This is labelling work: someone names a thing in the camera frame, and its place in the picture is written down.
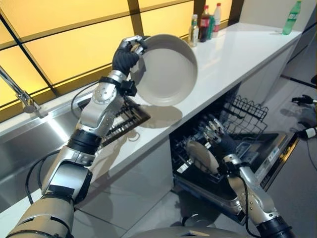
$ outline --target white cabinet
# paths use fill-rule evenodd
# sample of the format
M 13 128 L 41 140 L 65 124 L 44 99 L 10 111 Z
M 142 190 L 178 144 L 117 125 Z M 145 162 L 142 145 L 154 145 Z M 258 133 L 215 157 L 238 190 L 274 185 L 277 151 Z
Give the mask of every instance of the white cabinet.
M 285 49 L 273 60 L 242 82 L 238 95 L 252 100 L 255 103 L 263 103 L 274 83 L 280 77 L 295 45 L 296 44 L 293 44 Z
M 106 178 L 99 178 L 91 184 L 90 192 L 96 194 L 80 210 L 129 230 L 173 187 L 169 138 L 140 156 L 116 181 L 107 183 Z

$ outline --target bottle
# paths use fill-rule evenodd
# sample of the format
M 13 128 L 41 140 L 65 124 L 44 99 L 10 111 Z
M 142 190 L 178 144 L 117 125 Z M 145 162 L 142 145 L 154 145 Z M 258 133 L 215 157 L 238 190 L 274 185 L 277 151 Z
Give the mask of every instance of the bottle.
M 283 31 L 282 31 L 283 35 L 288 35 L 289 33 L 291 33 L 293 26 L 295 24 L 295 21 L 297 19 L 297 16 L 298 16 L 299 12 L 301 11 L 301 4 L 302 4 L 302 1 L 299 0 L 293 6 L 291 12 L 288 15 L 286 24 L 283 28 Z
M 209 12 L 208 12 L 208 5 L 205 5 L 204 12 L 200 20 L 200 29 L 199 29 L 200 42 L 205 42 L 207 40 L 208 27 L 209 27 Z
M 214 13 L 213 13 L 213 17 L 214 17 L 214 21 L 215 21 L 215 24 L 214 24 L 214 28 L 213 28 L 213 32 L 218 32 L 219 31 L 219 27 L 220 27 L 220 18 L 221 18 L 221 3 L 217 3 L 217 7 L 216 9 L 214 10 Z
M 197 14 L 193 14 L 192 25 L 190 26 L 189 33 L 188 33 L 188 43 L 191 47 L 195 47 L 197 45 L 198 32 L 199 32 L 199 28 L 197 26 Z
M 207 40 L 210 40 L 212 38 L 214 23 L 215 23 L 214 17 L 213 17 L 213 15 L 210 15 L 209 16 L 209 27 L 208 27 L 208 33 L 207 33 Z

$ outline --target white plate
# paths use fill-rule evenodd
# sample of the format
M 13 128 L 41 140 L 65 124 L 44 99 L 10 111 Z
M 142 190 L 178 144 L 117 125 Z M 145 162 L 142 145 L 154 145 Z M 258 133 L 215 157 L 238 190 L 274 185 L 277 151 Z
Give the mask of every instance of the white plate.
M 190 46 L 180 38 L 159 34 L 146 39 L 148 49 L 131 69 L 138 94 L 156 106 L 183 101 L 197 80 L 197 60 Z

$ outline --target green bottle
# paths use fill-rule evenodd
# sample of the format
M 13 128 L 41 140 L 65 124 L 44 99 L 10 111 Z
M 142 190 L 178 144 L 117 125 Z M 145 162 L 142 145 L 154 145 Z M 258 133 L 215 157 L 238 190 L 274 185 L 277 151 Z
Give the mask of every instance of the green bottle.
M 293 26 L 295 24 L 295 21 L 297 19 L 297 16 L 298 16 L 299 12 L 301 11 L 301 4 L 302 4 L 302 1 L 299 0 L 293 6 L 291 12 L 288 15 L 286 24 L 283 28 L 283 32 L 282 32 L 283 35 L 288 35 L 289 33 L 291 33 Z
M 208 27 L 208 32 L 207 32 L 207 40 L 210 40 L 212 38 L 212 32 L 213 32 L 213 28 L 215 25 L 215 20 L 213 15 L 209 16 L 209 27 Z

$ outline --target wire rack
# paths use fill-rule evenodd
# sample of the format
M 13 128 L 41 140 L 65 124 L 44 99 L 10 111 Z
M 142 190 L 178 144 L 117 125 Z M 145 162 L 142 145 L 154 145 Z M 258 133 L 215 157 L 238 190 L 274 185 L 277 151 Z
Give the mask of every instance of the wire rack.
M 128 97 L 124 97 L 121 110 L 115 115 L 112 127 L 107 135 L 103 137 L 102 147 L 112 143 L 150 118 L 150 115 L 142 110 L 139 104 Z
M 246 98 L 228 93 L 202 110 L 171 135 L 172 166 L 174 173 L 182 174 L 197 161 L 189 158 L 186 151 L 188 140 L 197 141 L 212 152 L 210 145 L 203 137 L 204 125 L 208 124 L 213 116 L 216 117 L 225 127 L 229 135 L 236 141 L 236 154 L 238 157 L 246 157 L 243 161 L 251 161 L 256 155 L 248 153 L 251 144 L 264 132 L 267 124 L 264 118 L 268 108 L 248 101 Z M 210 174 L 210 179 L 219 182 L 222 176 L 212 175 L 202 164 L 206 173 Z
M 267 107 L 237 96 L 226 100 L 223 110 L 217 116 L 234 140 L 252 143 L 267 128 L 263 122 L 267 112 Z

